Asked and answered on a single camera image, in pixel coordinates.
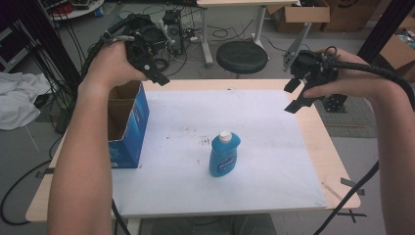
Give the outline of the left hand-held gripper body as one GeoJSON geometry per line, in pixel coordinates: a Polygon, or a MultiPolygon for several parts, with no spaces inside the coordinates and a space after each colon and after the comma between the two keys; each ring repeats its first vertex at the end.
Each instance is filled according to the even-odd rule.
{"type": "Polygon", "coordinates": [[[169,41],[163,32],[152,20],[149,15],[129,14],[126,18],[128,23],[125,33],[133,36],[132,42],[126,42],[127,60],[133,66],[145,59],[151,59],[156,65],[164,63],[165,59],[160,59],[158,54],[169,45],[169,41]]]}

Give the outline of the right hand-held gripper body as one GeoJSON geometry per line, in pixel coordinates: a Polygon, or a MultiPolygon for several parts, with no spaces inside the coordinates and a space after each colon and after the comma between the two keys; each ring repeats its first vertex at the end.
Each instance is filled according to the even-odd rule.
{"type": "Polygon", "coordinates": [[[283,54],[283,70],[289,71],[300,81],[305,81],[302,92],[332,82],[338,77],[338,71],[329,68],[329,64],[334,60],[332,56],[301,48],[310,28],[311,23],[305,23],[299,37],[283,54]]]}

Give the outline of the blue cardboard box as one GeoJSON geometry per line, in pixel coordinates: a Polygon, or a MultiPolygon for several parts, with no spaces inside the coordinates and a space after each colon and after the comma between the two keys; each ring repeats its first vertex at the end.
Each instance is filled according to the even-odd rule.
{"type": "Polygon", "coordinates": [[[112,168],[138,166],[149,113],[144,85],[140,81],[130,81],[111,91],[108,139],[112,168]]]}

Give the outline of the blue bottle with white cap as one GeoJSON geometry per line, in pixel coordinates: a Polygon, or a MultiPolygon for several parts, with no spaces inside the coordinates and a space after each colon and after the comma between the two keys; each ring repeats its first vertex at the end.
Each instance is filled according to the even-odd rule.
{"type": "Polygon", "coordinates": [[[229,173],[236,165],[239,136],[230,131],[221,131],[211,142],[209,172],[214,177],[229,173]]]}

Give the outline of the person's right hand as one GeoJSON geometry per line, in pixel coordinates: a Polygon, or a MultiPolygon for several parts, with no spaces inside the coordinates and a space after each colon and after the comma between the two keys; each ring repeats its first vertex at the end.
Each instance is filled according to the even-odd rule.
{"type": "Polygon", "coordinates": [[[362,97],[370,103],[406,97],[400,86],[390,80],[370,72],[347,69],[340,69],[338,78],[333,82],[308,88],[303,96],[316,98],[332,94],[362,97]]]}

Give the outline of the slim black computer tower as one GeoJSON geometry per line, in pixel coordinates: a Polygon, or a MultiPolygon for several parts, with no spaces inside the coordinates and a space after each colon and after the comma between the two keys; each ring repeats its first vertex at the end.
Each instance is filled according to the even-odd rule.
{"type": "Polygon", "coordinates": [[[183,38],[180,10],[166,10],[162,18],[167,35],[171,39],[171,49],[175,55],[183,53],[183,38]]]}

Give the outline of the open brown cardboard box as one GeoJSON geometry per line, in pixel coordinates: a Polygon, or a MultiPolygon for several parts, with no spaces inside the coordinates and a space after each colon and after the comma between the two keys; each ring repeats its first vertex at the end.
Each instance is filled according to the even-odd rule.
{"type": "Polygon", "coordinates": [[[305,23],[311,23],[314,32],[330,21],[330,6],[325,0],[313,1],[311,6],[268,5],[266,10],[277,32],[300,32],[305,23]]]}

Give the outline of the black round stool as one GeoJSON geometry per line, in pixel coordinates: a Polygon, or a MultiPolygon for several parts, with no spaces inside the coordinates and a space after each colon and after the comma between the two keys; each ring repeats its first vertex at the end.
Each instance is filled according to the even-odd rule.
{"type": "Polygon", "coordinates": [[[217,63],[226,71],[239,77],[262,71],[268,62],[265,50],[248,41],[231,41],[219,46],[216,51],[217,63]]]}

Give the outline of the white desk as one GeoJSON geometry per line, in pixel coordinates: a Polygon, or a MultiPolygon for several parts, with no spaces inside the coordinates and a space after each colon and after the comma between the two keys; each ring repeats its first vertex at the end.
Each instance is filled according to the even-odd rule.
{"type": "Polygon", "coordinates": [[[197,0],[198,6],[202,8],[202,37],[201,44],[205,56],[206,65],[208,67],[213,65],[213,58],[208,44],[208,15],[209,7],[221,6],[258,6],[256,17],[256,30],[251,35],[251,40],[258,46],[262,46],[260,35],[265,17],[266,7],[268,5],[290,5],[296,3],[297,0],[197,0]]]}

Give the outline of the white paper sheet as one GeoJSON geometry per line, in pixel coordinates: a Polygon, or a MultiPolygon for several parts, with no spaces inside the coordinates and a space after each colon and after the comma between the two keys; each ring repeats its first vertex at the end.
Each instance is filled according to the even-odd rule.
{"type": "Polygon", "coordinates": [[[125,216],[323,209],[326,199],[298,122],[279,90],[150,91],[147,130],[135,169],[113,172],[125,216]],[[209,172],[211,143],[237,134],[236,166],[209,172]]]}

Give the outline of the closed brown cardboard box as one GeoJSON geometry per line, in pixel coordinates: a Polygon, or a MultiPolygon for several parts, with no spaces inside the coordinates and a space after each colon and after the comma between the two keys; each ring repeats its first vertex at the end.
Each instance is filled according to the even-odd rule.
{"type": "Polygon", "coordinates": [[[330,7],[330,21],[324,32],[355,32],[369,22],[381,0],[324,0],[330,7]]]}

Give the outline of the round white table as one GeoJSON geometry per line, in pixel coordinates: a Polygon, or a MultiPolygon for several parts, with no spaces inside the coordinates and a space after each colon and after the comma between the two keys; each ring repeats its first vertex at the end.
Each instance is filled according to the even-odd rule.
{"type": "Polygon", "coordinates": [[[105,0],[39,0],[47,15],[53,21],[62,21],[94,13],[103,16],[105,0]]]}

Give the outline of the cardboard box with contents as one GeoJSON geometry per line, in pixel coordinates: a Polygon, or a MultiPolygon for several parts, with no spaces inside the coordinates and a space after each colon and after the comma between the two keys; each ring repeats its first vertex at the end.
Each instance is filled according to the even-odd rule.
{"type": "Polygon", "coordinates": [[[380,55],[405,80],[415,82],[415,17],[404,19],[380,55]]]}

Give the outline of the black tape strip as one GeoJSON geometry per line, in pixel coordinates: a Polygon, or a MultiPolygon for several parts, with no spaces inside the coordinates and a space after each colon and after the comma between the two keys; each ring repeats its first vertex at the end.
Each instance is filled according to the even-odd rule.
{"type": "Polygon", "coordinates": [[[341,183],[349,186],[354,193],[356,193],[359,196],[365,196],[365,189],[361,189],[361,188],[357,188],[357,183],[355,183],[354,181],[351,181],[349,179],[346,178],[341,178],[341,183]]]}
{"type": "Polygon", "coordinates": [[[55,169],[53,167],[47,167],[43,171],[37,171],[36,177],[43,178],[46,174],[53,174],[55,169]]]}

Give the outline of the black tape cross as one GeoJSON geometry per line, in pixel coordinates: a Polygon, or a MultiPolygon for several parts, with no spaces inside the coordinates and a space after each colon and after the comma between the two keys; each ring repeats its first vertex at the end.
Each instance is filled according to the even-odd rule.
{"type": "Polygon", "coordinates": [[[336,215],[338,215],[338,216],[347,216],[351,219],[352,223],[356,223],[357,222],[356,219],[358,217],[367,217],[367,214],[365,214],[365,213],[353,212],[352,210],[339,211],[339,212],[336,213],[336,215]]]}

